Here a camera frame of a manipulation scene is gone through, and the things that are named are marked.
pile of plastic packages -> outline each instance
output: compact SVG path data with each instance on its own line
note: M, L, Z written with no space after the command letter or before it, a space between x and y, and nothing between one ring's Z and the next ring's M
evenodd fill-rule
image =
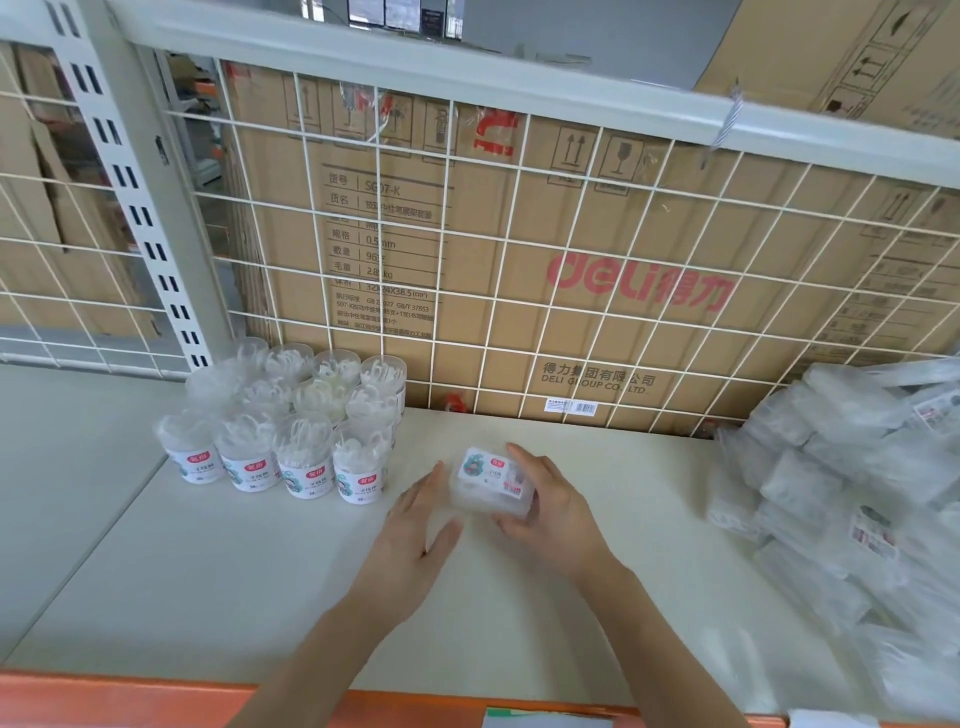
M708 519L891 709L960 720L960 358L813 364L715 439Z
M407 367L347 350L272 349L245 337L234 356L186 380L186 403L154 432L190 483L229 476L243 493L284 482L312 499L336 485L350 503L380 497L403 415Z

white wire grid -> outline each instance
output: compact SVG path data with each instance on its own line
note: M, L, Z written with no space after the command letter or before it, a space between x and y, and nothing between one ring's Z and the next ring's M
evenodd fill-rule
M223 70L220 63L218 61L217 63L218 63L217 65L218 76L221 82L221 87L223 87L224 81L225 81L224 74L223 74ZM223 94L223 93L221 94L221 96L223 96L225 99L224 110L227 113L226 118L216 116L216 117L212 117L212 120L215 123L224 124L225 126L230 127L230 133L233 135L233 139L236 142L235 150L238 156L238 163L239 163L240 169L243 172L244 188L246 190L247 197L246 199L244 199L244 198L232 197L228 194L203 192L203 191L197 191L195 194L201 198L207 198L211 200L221 200L227 203L250 206L252 211L255 211L256 208L260 206L265 208L290 210L290 211L310 214L313 222L314 238L315 238L314 242L315 242L315 247L317 252L319 272L304 271L297 268L290 268L290 267L266 263L266 262L261 263L261 262L251 261L251 260L242 260L236 257L222 256L222 259L238 265L252 266L255 268L259 268L265 272L277 271L282 273L295 273L299 275L320 278L321 285L323 288L324 301L326 302L326 309L324 312L326 323L317 324L309 321L304 321L299 319L289 319L282 316L278 316L276 314L277 312L276 298L274 296L272 288L270 288L271 284L270 284L269 275L265 276L264 278L267 279L266 285L268 286L268 294L269 294L268 298L270 300L270 306L271 306L270 311L268 311L266 314L263 314L263 313L256 313L252 311L231 310L230 313L244 315L250 318L269 322L270 324L273 325L273 327L276 327L278 337L282 337L281 324L293 324L293 325L300 325L300 326L307 326L307 327L314 327L314 328L324 328L326 331L327 345L332 347L333 334L336 331L350 332L350 333L369 333L369 332L364 331L362 329L357 329L357 328L341 327L332 323L332 318L333 318L332 305L330 304L330 298L328 297L328 292L327 292L328 281L339 280L339 281L355 282L359 284L366 284L369 286L375 286L377 289L379 289L382 292L385 287L384 268L386 267L386 264L384 262L384 255L383 255L383 231L385 229L387 230L396 229L396 230L422 231L422 232L430 233L432 235L438 235L439 236L439 244L438 244L439 251L438 251L438 264L437 264L438 267L437 267L435 284L433 287L413 285L413 284L393 282L393 281L389 281L386 284L392 289L402 289L410 292L428 294L431 297L432 302L434 303L432 333L429 339L426 340L430 345L429 377L427 380L411 379L412 383L426 385L427 401L431 402L432 404L435 404L434 397L433 397L434 387L442 387L444 389L449 389L454 391L459 390L463 392L472 393L473 394L472 410L474 412L484 411L484 407L482 405L483 394L512 395L512 396L515 396L518 400L516 415L526 416L527 410L525 410L525 405L529 398L544 400L544 399L547 399L548 397L554 396L554 395L545 395L545 394L539 394L536 392L531 392L531 385L534 380L536 369L538 368L540 361L545 357L549 356L549 358L552 358L552 359L558 359L558 360L562 359L564 362L569 362L574 364L598 365L598 366L604 366L604 367L614 367L619 370L626 370L627 374L625 377L625 385L620 388L619 394L616 397L615 401L600 402L601 407L606 405L607 408L609 409L609 412L604 417L604 422L603 422L604 426L610 426L614 422L614 417L616 415L616 412L619 409L633 409L633 410L641 410L641 411L647 411L652 413L652 421L648 425L650 429L654 429L657 426L658 422L660 421L663 415L686 416L690 418L690 422L691 422L691 427L689 427L688 430L690 434L694 434L695 432L700 430L701 426L707 420L736 421L739 419L735 417L720 415L713 411L715 405L717 404L718 401L721 400L721 398L723 397L723 395L725 394L725 392L727 391L728 387L732 382L744 382L744 383L753 384L753 385L762 385L766 387L767 391L773 391L778 386L783 385L786 378L795 369L797 364L804 359L805 355L807 355L810 352L811 347L814 347L817 345L823 345L826 347L830 347L832 350L838 350L838 351L849 350L849 355L846 356L846 361L848 362L853 361L854 358L857 357L862 352L874 352L878 354L884 354L884 355L887 355L887 357L890 360L905 359L911 356L936 357L936 356L945 355L945 354L937 354L937 353L929 353L929 352L918 352L918 349L923 345L923 343L925 343L927 338L935 330L941 327L953 315L953 313L957 310L957 308L960 307L960 303L953 303L950 301L945 301L943 299L935 299L935 298L928 298L924 296L918 296L917 292L922 288L924 283L929 279L929 277L933 274L933 272L938 269L939 265L944 261L946 261L948 257L954 252L954 250L957 248L958 243L960 243L960 236L958 236L955 231L936 231L936 230L931 230L929 228L911 227L916 221L916 219L919 217L921 212L926 208L926 206L934 198L934 196L936 196L940 192L939 187L934 188L928 194L924 204L918 207L918 209L913 213L910 219L907 220L906 223L902 225L890 223L890 222L884 222L884 221L868 220L868 219L863 219L860 217L853 216L854 212L857 210L857 207L859 206L861 201L864 199L867 192L872 188L872 186L876 182L877 180L876 175L870 177L870 179L865 183L863 188L859 191L856 199L853 201L849 209L847 209L847 211L844 214L818 212L818 211L811 211L811 210L791 207L791 203L794 199L794 196L803 185L804 180L806 180L807 174L809 173L810 169L813 166L812 164L808 164L805 166L801 175L793 184L792 189L790 190L789 194L787 195L786 199L781 205L770 205L766 203L737 200L737 199L725 197L727 188L730 185L736 173L736 170L739 166L741 159L743 159L743 153L740 153L736 156L735 162L733 163L732 168L727 174L722 187L720 188L720 190L716 195L701 194L697 192L684 191L684 190L674 189L674 188L665 188L660 186L660 182L661 182L661 177L664 173L664 170L667 168L670 155L672 154L675 147L675 141L673 140L669 141L669 146L667 147L666 154L664 156L662 164L660 165L657 178L654 180L652 184L612 181L608 178L594 176L593 174L591 174L592 170L594 170L594 162L596 160L598 150L600 149L600 146L601 146L601 140L604 136L604 133L607 131L607 130L604 130L603 128L599 128L597 130L596 136L594 138L594 141L590 150L589 163L588 163L588 166L586 167L586 169L588 170L588 173L587 174L571 174L571 173L564 172L564 177L580 182L580 194L578 197L576 207L573 210L573 220L570 225L569 232L566 236L565 245L563 245L562 247L559 247L553 244L519 239L512 235L514 213L516 210L517 192L520 186L521 174L522 175L526 175L526 174L556 175L557 174L556 170L540 169L537 167L531 167L524 164L525 155L527 151L527 137L531 127L531 120L532 120L532 117L530 114L525 114L526 123L523 125L523 133L519 141L519 156L517 158L517 164L509 164L505 162L497 162L497 161L492 161L488 159L461 157L461 156L452 154L451 153L452 141L453 141L453 135L455 134L455 131L454 131L455 125L453 123L448 123L446 125L445 145L444 145L445 149L443 152L411 149L407 147L392 145L389 139L380 138L379 124L374 124L375 134L373 138L367 141L351 139L351 138L343 138L340 136L333 136L333 135L323 134L323 133L310 132L305 128L305 125L303 123L303 107L302 107L302 101L301 101L300 77L297 74L294 74L294 87L297 90L296 99L297 99L297 110L298 110L298 127L296 129L284 129L280 127L267 126L263 124L257 124L257 123L252 123L252 122L243 121L241 119L237 119L234 115L234 110L229 101L228 94ZM380 98L379 92L380 92L380 89L374 88L372 90L373 98L375 99ZM448 118L452 119L453 114L455 112L456 112L456 108L455 108L454 100L450 100L449 102L447 102L447 113L449 114ZM205 122L211 121L211 117L205 116L205 115L178 112L178 111L170 111L169 113L180 116L185 119L192 119L195 121L205 121ZM310 199L309 208L303 207L303 206L285 205L280 203L272 203L272 202L266 202L262 200L251 199L251 195L250 195L251 185L250 185L250 180L247 177L247 165L243 160L242 146L240 144L239 134L237 133L237 129L239 128L260 130L260 131L272 132L272 133L283 133L288 136L294 135L300 138L302 149L303 149L304 166L306 168L307 185L309 187L308 189L309 199ZM332 212L332 211L317 209L317 205L315 202L316 198L314 197L314 194L313 194L314 183L311 177L311 174L312 174L311 161L307 152L307 142L310 140L336 142L337 144L340 144L340 145L348 145L348 146L357 147L357 148L368 148L368 149L374 150L375 174L376 174L376 182L377 182L377 195L376 195L377 215L375 218L359 216L359 215L343 214L341 212ZM401 223L401 222L395 222L393 220L384 219L382 199L380 194L380 190L382 189L381 161L380 161L381 151L402 152L407 155L412 154L412 155L421 156L424 158L433 158L436 160L441 160L443 162L444 188L443 188L443 204L441 206L442 213L441 213L439 229L435 227L426 227L426 226L421 226L413 223L406 223L406 222ZM504 231L503 236L486 235L486 234L480 234L480 233L465 232L460 230L451 230L447 226L447 221L446 221L447 192L449 189L449 181L450 181L450 165L451 163L454 163L454 162L461 162L466 164L489 165L489 166L509 169L511 171L517 172L513 180L513 190L512 190L511 201L510 201L510 208L507 211L507 223L506 223L506 229ZM627 189L639 189L639 190L644 190L651 193L647 195L647 200L646 200L644 209L642 210L642 213L640 215L639 222L636 226L634 235L631 239L630 246L628 248L627 253L624 255L577 248L571 245L574 239L574 232L576 231L577 220L580 216L580 210L586 196L588 185L592 182L600 182L606 185L615 184L617 186L625 187ZM669 260L663 260L655 257L645 257L642 255L636 255L635 253L636 242L640 236L641 230L643 229L644 222L647 219L647 213L649 212L654 196L658 191L668 192L672 196L686 197L694 200L708 201L711 203L710 212L707 216L707 219L705 220L702 227L700 228L700 231L691 249L686 255L685 261L682 264L678 264L676 261L669 261ZM708 227L713 218L713 215L721 204L734 205L734 206L747 206L750 208L754 208L756 210L765 210L765 211L774 213L774 218L772 223L764 233L759 244L753 250L749 261L746 263L745 266L742 267L742 269L727 269L727 268L709 267L709 266L700 265L700 264L691 264L691 261L693 261L699 249L701 241L704 239L705 234L708 231ZM754 265L754 262L757 260L760 253L764 250L768 241L775 238L775 228L777 227L777 224L780 222L780 219L785 212L801 214L801 215L805 215L813 218L820 218L823 221L830 221L834 224L834 227L830 235L824 240L823 243L819 245L813 257L806 263L806 265L804 266L804 269L796 279L763 275L751 270ZM253 222L254 233L257 240L257 245L259 247L261 259L265 261L267 260L267 257L264 255L263 241L262 241L262 238L260 237L261 229L259 224L256 222L256 217L257 217L256 215L252 216L254 221ZM377 233L378 233L377 235L378 270L377 270L376 280L344 275L339 272L330 273L324 269L324 241L320 232L320 224L319 224L319 221L323 220L323 218L348 220L348 221L353 221L357 223L374 223L375 222L377 227ZM893 232L893 236L890 242L887 244L885 250L883 250L883 252L876 257L873 264L868 268L867 271L865 271L860 276L859 280L856 282L855 285L841 286L841 285L826 284L826 283L816 282L812 280L807 280L806 279L807 274L814 268L816 263L821 259L824 252L829 248L830 243L832 242L834 236L837 234L837 232L840 231L841 227L847 224L869 225L874 228L886 228ZM879 264L879 262L887 255L887 253L889 253L894 248L894 246L897 244L897 242L900 240L900 238L905 232L915 232L915 233L921 233L923 235L939 235L939 236L949 237L953 240L953 243L948 247L948 250L945 253L943 253L939 261L935 265L933 265L930 268L930 270L920 280L916 282L915 285L913 285L912 289L908 293L901 294L901 293L891 293L887 291L881 292L881 291L876 291L870 288L864 288L863 284L868 280L870 274L874 271L874 269ZM496 261L495 263L496 280L493 285L492 295L465 293L465 292L447 290L443 287L444 243L445 243L445 237L448 233L454 233L460 237L487 240L494 243L502 244L500 245L499 260ZM557 291L559 289L559 278L560 278L559 276L557 281L553 285L549 300L546 303L521 301L521 300L516 300L511 298L505 298L500 295L500 284L503 279L504 263L506 261L507 254L508 254L508 246L529 246L529 247L535 247L535 248L549 249L552 252L557 252L560 255L562 255L563 260L565 260L566 256L571 253L586 254L586 255L600 255L602 257L619 260L623 264L620 265L619 271L616 274L616 281L612 289L614 293L619 288L621 278L624 275L624 272L626 270L625 264L627 261L665 265L670 268L679 268L679 272L673 280L672 287L670 288L670 292L666 296L667 302L670 302L673 299L674 294L676 293L678 287L681 285L681 282L684 279L684 273L687 270L733 276L735 277L735 283L733 285L733 289L730 295L726 297L726 299L721 304L719 310L716 311L715 315L712 316L711 322L699 323L699 324L675 321L669 318L664 318L668 310L667 305L664 305L662 307L662 309L660 310L660 314L657 315L656 317L615 313L611 311L612 301L614 298L613 293L611 293L610 296L608 297L606 301L606 305L602 311L591 309L591 308L572 307L572 306L564 306L564 305L556 304L555 301L556 301ZM744 279L757 279L757 280L766 280L766 281L781 283L785 286L788 286L788 292L786 294L786 297L780 301L780 304L776 307L776 309L768 312L769 315L765 317L765 322L760 328L760 330L748 330L748 329L718 326L718 322L721 320L724 314L724 311L727 309L727 306L733 300L737 289L739 288L740 284L743 282ZM770 331L771 325L777 319L778 315L787 306L788 302L790 301L794 293L796 293L796 291L799 290L801 287L820 288L820 289L827 289L832 292L837 292L837 293L843 294L843 301L836 307L834 314L830 315L823 321L823 324L821 325L820 329L813 336L798 337L798 336L775 334L771 332ZM861 293L878 295L878 296L881 295L887 299L897 301L897 303L895 307L888 314L886 314L885 318L881 322L879 322L879 324L872 331L867 333L864 340L858 344L836 343L836 342L821 340L821 335L827 328L829 322L833 319L833 316L837 312L839 312L843 308L843 306L853 296ZM490 304L490 314L489 314L490 318L487 322L486 337L483 344L479 344L479 343L473 344L473 343L438 339L438 323L441 316L439 301L441 300L441 296L463 297L463 298L481 300L484 302L488 302ZM880 331L883 328L883 326L886 325L886 323L889 322L896 315L896 313L902 308L902 306L908 301L918 302L918 303L935 303L935 304L938 304L939 306L945 307L947 309L947 313L908 352L905 352L900 349L890 349L890 348L884 348L881 346L872 346L871 342L874 339L876 333ZM510 303L515 305L532 306L534 308L545 309L543 320L539 324L540 331L539 331L539 335L537 336L537 344L535 347L533 347L530 350L522 350L522 349L510 349L510 348L491 346L491 334L493 329L494 314L496 311L496 307L499 303ZM417 342L424 341L423 338L419 338L416 336L409 336L401 333L390 332L390 330L384 326L384 308L385 306L383 304L383 296L381 295L380 306L379 306L380 322L379 322L378 332L375 333L375 335L379 337L379 346L380 346L381 352L384 352L385 341L388 338L417 341ZM590 344L585 356L577 357L577 356L570 356L566 354L545 354L542 352L544 334L546 333L546 330L547 330L547 324L549 322L550 315L554 311L571 311L571 312L578 312L578 313L586 313L586 314L590 314L591 316L599 317L599 322L596 326L595 332L592 335L592 339L590 341ZM596 349L597 341L600 337L601 329L603 327L604 322L609 318L621 318L621 319L628 319L628 320L634 320L634 321L652 324L652 328L645 335L646 336L645 343L641 348L638 358L635 361L633 362L607 361L607 360L597 359L594 357L594 350ZM686 360L686 364L680 368L651 366L644 361L644 356L647 353L649 347L651 346L654 340L654 335L661 324L668 324L671 327L699 329L702 332L702 338L700 339L697 346L694 348L693 354ZM752 341L750 342L749 346L747 346L743 351L743 353L740 356L738 356L732 371L726 375L708 374L708 373L692 370L692 367L694 365L694 362L697 359L698 354L703 349L709 336L714 332L726 332L731 334L748 335L752 337ZM756 346L764 339L791 342L791 343L795 343L803 346L800 350L800 353L796 355L791 365L786 369L784 369L781 376L779 376L776 380L755 379L755 378L750 378L746 376L740 376L739 373L743 368L744 364L748 361L751 354L756 349ZM481 352L479 374L478 374L475 385L465 386L463 384L455 384L450 382L438 381L437 379L435 379L435 360L436 360L436 349L438 344L449 346L449 347L475 349ZM528 370L525 377L525 385L523 386L522 390L497 389L497 388L486 387L483 385L484 373L487 369L489 352L506 352L506 353L515 353L515 354L525 354L529 357L529 365L528 365ZM666 375L674 376L673 381L668 385L667 394L661 399L660 405L650 406L650 405L641 405L641 404L635 404L635 403L627 403L623 401L628 391L626 382L629 382L640 371L653 372L658 374L663 373ZM712 397L709 404L706 407L704 407L702 411L687 411L687 410L678 409L678 408L669 406L670 401L673 399L674 395L678 392L681 385L683 384L685 378L688 376L718 379L722 381L722 384L720 385L718 391ZM580 392L581 385L583 384L583 382L584 382L583 378L581 377L578 378L576 383L572 387L572 391L567 393L567 396L572 399L576 399L578 393ZM567 420L568 415L569 415L569 412L563 415L562 417L563 421Z
M51 104L72 109L77 118L80 118L79 106L76 102L66 99L47 98L23 92L17 74L11 68L5 56L0 55L0 74L14 91L0 91L0 96L13 98L23 107L24 112L32 121L37 121L32 104ZM20 208L15 196L11 193L9 184L13 180L43 182L57 185L65 192L69 204L76 211L84 231L93 243L93 247L71 245L64 242L51 242L39 239L36 231L28 221L28 216ZM165 327L166 311L161 307L132 303L128 293L117 280L113 268L108 264L108 255L117 255L121 258L139 260L138 251L120 251L106 246L99 240L84 214L84 206L76 199L74 189L84 188L112 193L112 187L90 182L65 182L51 178L35 177L31 175L14 174L0 169L0 205L11 211L17 225L24 230L27 237L11 237L0 235L0 241L5 244L18 244L32 247L43 263L56 285L59 295L42 295L12 290L0 273L0 296L8 301L22 319L22 327L29 331L29 335L20 334L21 327L10 324L0 327L0 360L5 363L31 363L54 366L57 368L92 369L107 371L111 374L127 374L139 376L155 376L160 378L182 379L189 372L186 357L174 339L174 333L169 326ZM56 252L82 252L82 255L97 255L104 264L104 270L115 289L121 303L92 301L81 299L70 294L68 284L58 275L56 266L50 262L49 255ZM137 283L140 293L150 294L151 283L144 281ZM66 305L76 321L79 330L63 330L46 328L30 319L29 306L24 302L47 301ZM88 321L78 306L101 306L123 309L131 318L136 336L110 336L91 331ZM142 321L134 315L135 311L150 313L158 324L159 338L148 338Z

white shelf surface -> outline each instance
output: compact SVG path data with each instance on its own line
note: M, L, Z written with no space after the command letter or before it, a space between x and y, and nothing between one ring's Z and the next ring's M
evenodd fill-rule
M703 520L713 443L413 409L375 505L191 486L167 463L8 667L261 681L345 592L403 487L437 459L457 461L470 445L502 451L508 440L549 454L582 490L613 550L742 710L885 716L743 545ZM481 518L354 687L632 702L586 605Z
M175 382L0 365L0 660L165 457Z

wire mesh panel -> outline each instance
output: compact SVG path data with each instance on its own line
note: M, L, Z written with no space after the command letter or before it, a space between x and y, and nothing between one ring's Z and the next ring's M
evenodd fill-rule
M0 359L183 377L91 136L116 130L88 125L53 52L22 44L0 43L0 118Z
M694 434L812 361L956 342L952 190L216 71L225 180L196 194L234 268L232 313L277 342L403 357L415 406L458 395L479 413Z

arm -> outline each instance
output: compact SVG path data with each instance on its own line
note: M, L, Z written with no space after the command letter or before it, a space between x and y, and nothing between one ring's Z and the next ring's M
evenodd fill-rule
M347 595L228 728L326 725L376 647L423 603L457 545L463 525L451 521L426 550L426 522L444 482L443 463L437 463L397 499Z
M697 662L639 579L613 556L586 499L547 457L508 450L537 488L526 521L497 525L580 591L597 617L650 728L744 728L747 721Z

